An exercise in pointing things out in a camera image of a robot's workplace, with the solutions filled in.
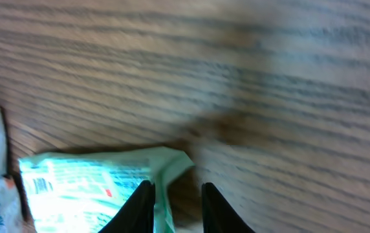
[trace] wooden table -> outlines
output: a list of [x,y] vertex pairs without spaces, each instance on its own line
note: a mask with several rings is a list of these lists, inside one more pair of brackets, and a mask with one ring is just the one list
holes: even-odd
[[0,0],[0,105],[15,172],[185,150],[178,232],[204,182],[257,232],[370,232],[370,0]]

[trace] green packet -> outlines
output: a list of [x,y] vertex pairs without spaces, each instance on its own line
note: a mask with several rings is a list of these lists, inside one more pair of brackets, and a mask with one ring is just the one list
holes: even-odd
[[167,187],[193,166],[179,150],[72,155],[43,153],[19,160],[37,232],[98,232],[143,180],[155,184],[154,232],[175,232]]

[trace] wooden surface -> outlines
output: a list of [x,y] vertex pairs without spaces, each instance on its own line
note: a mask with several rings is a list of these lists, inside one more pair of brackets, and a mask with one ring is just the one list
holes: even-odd
[[258,232],[370,232],[370,0],[0,1],[0,105],[15,159],[185,150],[178,232],[208,181]]

